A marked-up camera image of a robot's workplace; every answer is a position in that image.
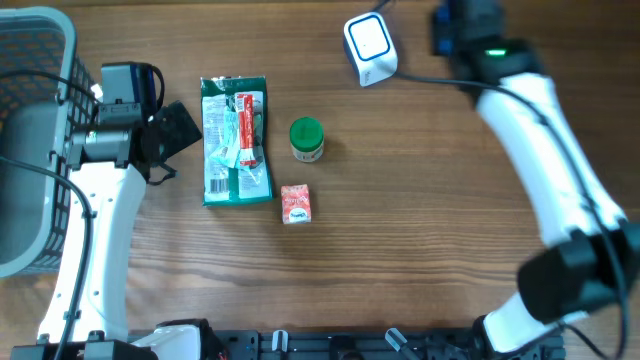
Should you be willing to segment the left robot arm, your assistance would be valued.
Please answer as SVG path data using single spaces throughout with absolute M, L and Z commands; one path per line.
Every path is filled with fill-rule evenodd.
M 14 359 L 158 359 L 154 343 L 128 340 L 126 277 L 136 214 L 154 167 L 202 134 L 180 102 L 165 105 L 161 71 L 148 63 L 102 67 L 103 97 L 74 126 L 66 164 L 55 176 L 70 197 L 54 297 L 34 345 Z

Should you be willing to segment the sponge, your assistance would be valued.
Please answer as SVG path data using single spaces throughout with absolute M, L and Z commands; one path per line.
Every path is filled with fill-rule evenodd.
M 282 221 L 284 224 L 310 223 L 310 192 L 307 184 L 281 187 Z

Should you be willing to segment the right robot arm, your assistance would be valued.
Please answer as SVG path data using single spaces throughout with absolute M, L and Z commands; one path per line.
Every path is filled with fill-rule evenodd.
M 517 292 L 481 318 L 484 354 L 513 355 L 611 304 L 626 310 L 639 228 L 596 177 L 533 47 L 506 36 L 496 1 L 444 1 L 432 30 L 434 53 L 514 165 L 545 246 L 518 270 Z

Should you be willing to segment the green lid jar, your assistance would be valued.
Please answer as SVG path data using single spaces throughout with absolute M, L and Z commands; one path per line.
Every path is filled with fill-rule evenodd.
M 314 162 L 324 151 L 324 128 L 315 118 L 302 117 L 293 122 L 289 139 L 294 157 L 301 162 Z

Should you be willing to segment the green sponge pack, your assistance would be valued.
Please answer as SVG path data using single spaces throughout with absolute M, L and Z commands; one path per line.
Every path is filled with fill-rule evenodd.
M 201 78 L 203 205 L 238 206 L 274 198 L 264 150 L 266 78 Z

